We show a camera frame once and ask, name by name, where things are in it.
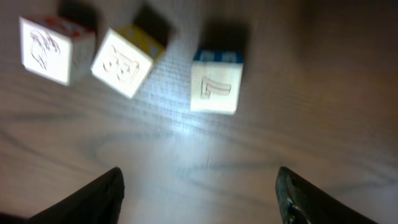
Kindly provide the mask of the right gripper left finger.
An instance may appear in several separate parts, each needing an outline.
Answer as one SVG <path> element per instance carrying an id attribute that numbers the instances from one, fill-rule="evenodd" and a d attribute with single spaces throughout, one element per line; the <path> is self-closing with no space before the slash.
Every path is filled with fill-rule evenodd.
<path id="1" fill-rule="evenodd" d="M 59 203 L 30 218 L 1 214 L 10 224 L 117 224 L 124 199 L 122 170 L 114 167 Z"/>

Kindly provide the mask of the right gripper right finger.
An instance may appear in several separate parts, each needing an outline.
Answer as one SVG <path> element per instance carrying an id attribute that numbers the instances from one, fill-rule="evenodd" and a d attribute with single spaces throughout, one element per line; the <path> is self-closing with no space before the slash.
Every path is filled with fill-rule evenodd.
<path id="1" fill-rule="evenodd" d="M 284 223 L 374 223 L 287 167 L 279 168 L 275 192 Z"/>

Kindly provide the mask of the pale yellow block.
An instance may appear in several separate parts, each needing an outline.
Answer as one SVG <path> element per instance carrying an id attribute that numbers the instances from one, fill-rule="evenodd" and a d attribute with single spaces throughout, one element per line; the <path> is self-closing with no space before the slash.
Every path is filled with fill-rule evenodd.
<path id="1" fill-rule="evenodd" d="M 109 28 L 91 72 L 126 98 L 132 98 L 164 52 L 165 45 L 138 26 Z"/>

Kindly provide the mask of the blue edged block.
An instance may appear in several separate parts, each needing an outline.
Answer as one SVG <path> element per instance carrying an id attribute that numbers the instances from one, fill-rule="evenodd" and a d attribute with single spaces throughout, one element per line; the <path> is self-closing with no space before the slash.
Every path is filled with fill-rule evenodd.
<path id="1" fill-rule="evenodd" d="M 241 52 L 197 50 L 191 67 L 190 110 L 235 114 L 243 67 Z"/>

